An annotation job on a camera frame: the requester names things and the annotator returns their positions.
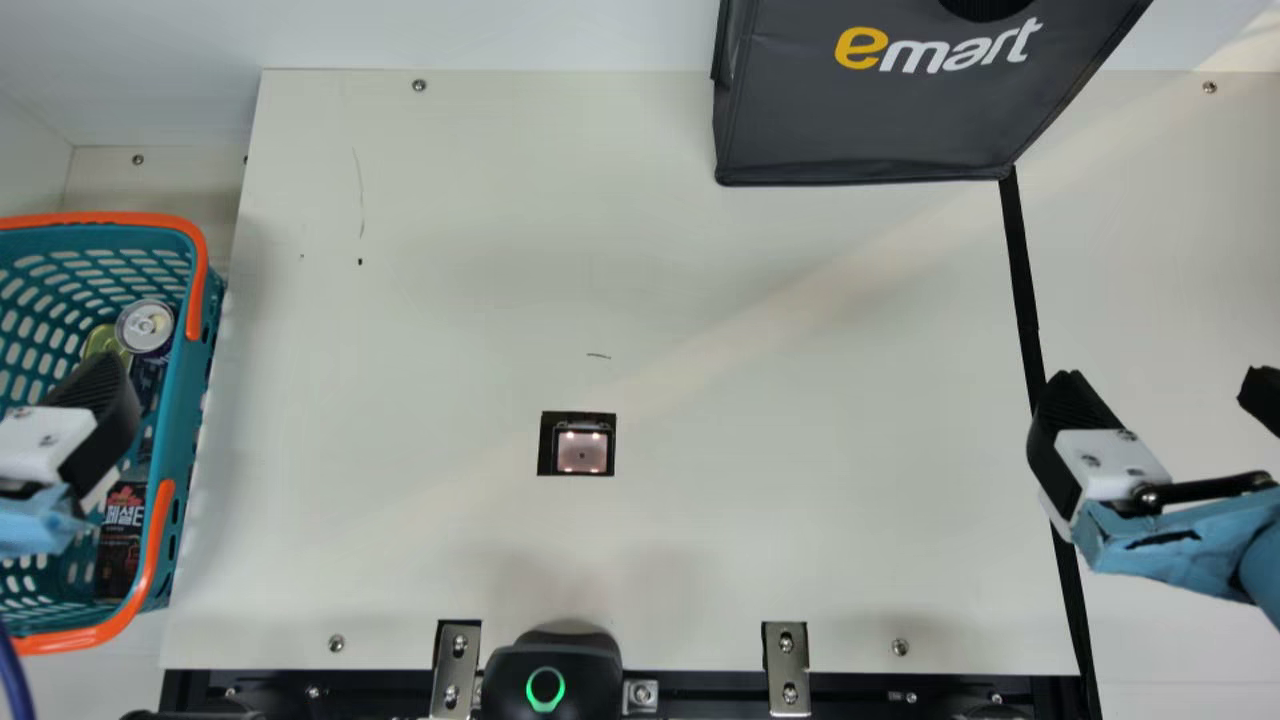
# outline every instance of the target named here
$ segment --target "black edge strip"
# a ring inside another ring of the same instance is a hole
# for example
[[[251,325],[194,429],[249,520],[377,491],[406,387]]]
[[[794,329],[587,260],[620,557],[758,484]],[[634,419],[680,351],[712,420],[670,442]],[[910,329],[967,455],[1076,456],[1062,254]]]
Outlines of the black edge strip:
[[[1005,242],[1009,246],[1009,275],[1014,287],[1014,313],[1018,318],[1018,342],[1023,352],[1023,374],[1027,378],[1027,400],[1032,413],[1044,389],[1044,356],[1039,345],[1039,318],[1036,313],[1036,287],[1032,282],[1032,261],[1027,251],[1027,225],[1023,222],[1023,201],[1018,191],[1018,169],[1000,181],[1000,206],[1005,217]],[[1098,679],[1093,669],[1093,643],[1089,641],[1089,616],[1084,607],[1084,588],[1080,585],[1080,568],[1075,560],[1075,546],[1062,541],[1050,528],[1053,538],[1053,556],[1057,560],[1057,579],[1062,585],[1066,605],[1066,623],[1071,632],[1075,661],[1080,666],[1084,689],[1084,708],[1089,720],[1102,720],[1098,700]]]

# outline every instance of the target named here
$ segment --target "green led ring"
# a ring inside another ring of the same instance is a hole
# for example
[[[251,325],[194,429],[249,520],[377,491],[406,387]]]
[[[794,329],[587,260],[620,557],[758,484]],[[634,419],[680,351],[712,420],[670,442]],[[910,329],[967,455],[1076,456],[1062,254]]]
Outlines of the green led ring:
[[[541,675],[543,673],[552,673],[556,679],[559,680],[559,691],[556,692],[556,697],[550,702],[541,702],[534,697],[534,678]],[[525,697],[529,698],[529,706],[534,708],[534,712],[545,715],[556,710],[559,701],[564,700],[564,675],[559,674],[559,670],[552,667],[550,665],[543,665],[538,670],[529,674],[529,680],[525,682]]]

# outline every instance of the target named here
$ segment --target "white tabletop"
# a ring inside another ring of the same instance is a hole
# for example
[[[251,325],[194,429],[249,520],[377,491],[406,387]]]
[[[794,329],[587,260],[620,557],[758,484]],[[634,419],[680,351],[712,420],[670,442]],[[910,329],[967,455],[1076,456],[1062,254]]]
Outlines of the white tabletop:
[[[783,619],[815,670],[1075,671],[995,186],[722,188],[700,74],[415,77],[264,74],[166,666],[577,618],[631,667]],[[536,477],[545,410],[616,413],[616,477]]]

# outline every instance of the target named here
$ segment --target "cable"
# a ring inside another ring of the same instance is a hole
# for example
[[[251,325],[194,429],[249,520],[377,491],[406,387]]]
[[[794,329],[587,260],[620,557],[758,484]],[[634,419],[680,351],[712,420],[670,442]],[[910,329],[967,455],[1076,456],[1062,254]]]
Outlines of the cable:
[[[22,673],[22,664],[13,650],[9,630],[5,629],[3,620],[0,620],[0,678],[4,679],[4,692],[9,696],[9,714],[13,715],[13,720],[36,720],[27,676]]]

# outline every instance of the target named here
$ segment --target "metal bracket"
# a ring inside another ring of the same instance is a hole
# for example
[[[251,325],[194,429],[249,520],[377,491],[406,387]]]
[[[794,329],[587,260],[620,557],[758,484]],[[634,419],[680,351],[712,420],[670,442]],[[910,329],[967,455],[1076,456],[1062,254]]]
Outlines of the metal bracket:
[[[658,680],[623,680],[622,715],[657,715]]]
[[[809,717],[809,630],[804,623],[764,623],[764,675],[769,715]]]
[[[431,717],[471,717],[479,660],[479,625],[440,623],[431,682]]]

